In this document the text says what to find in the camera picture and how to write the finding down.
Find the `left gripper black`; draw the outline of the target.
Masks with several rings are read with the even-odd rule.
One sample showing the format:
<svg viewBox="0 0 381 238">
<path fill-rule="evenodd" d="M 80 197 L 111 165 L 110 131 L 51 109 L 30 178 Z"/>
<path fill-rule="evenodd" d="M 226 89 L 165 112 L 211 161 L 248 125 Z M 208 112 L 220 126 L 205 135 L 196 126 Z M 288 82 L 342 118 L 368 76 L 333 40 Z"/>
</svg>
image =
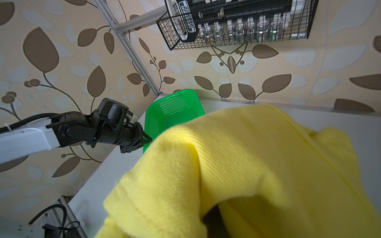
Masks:
<svg viewBox="0 0 381 238">
<path fill-rule="evenodd" d="M 89 141 L 96 144 L 112 144 L 120 147 L 121 153 L 131 153 L 152 142 L 138 122 L 132 123 L 132 112 L 124 104 L 104 98 L 98 108 L 89 115 L 89 125 L 95 134 Z"/>
</svg>

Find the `green plastic basket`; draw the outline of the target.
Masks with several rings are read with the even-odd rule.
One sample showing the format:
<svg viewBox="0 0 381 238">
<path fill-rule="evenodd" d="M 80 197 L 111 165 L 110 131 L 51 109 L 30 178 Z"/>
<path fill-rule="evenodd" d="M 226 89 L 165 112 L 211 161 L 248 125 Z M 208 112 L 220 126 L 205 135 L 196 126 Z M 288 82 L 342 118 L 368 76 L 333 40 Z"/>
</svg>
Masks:
<svg viewBox="0 0 381 238">
<path fill-rule="evenodd" d="M 156 139 L 165 130 L 192 121 L 205 114 L 192 89 L 177 91 L 153 102 L 145 113 L 144 131 Z"/>
</svg>

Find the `yellow trousers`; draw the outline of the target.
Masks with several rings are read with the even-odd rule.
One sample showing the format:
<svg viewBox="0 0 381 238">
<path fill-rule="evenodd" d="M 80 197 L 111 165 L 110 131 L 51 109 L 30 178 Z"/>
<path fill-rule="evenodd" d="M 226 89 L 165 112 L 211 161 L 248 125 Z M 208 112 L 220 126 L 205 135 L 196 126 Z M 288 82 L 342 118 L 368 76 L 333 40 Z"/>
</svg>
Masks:
<svg viewBox="0 0 381 238">
<path fill-rule="evenodd" d="M 350 138 L 271 105 L 161 133 L 104 201 L 99 238 L 378 238 Z"/>
</svg>

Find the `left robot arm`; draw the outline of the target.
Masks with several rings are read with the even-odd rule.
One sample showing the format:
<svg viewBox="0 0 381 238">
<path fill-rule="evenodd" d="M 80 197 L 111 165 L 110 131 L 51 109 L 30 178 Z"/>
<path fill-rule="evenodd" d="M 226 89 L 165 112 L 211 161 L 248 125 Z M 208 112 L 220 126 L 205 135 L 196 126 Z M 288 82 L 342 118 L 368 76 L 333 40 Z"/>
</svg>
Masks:
<svg viewBox="0 0 381 238">
<path fill-rule="evenodd" d="M 79 143 L 98 143 L 131 153 L 152 142 L 127 106 L 104 98 L 91 114 L 44 113 L 1 128 L 1 164 Z"/>
</svg>

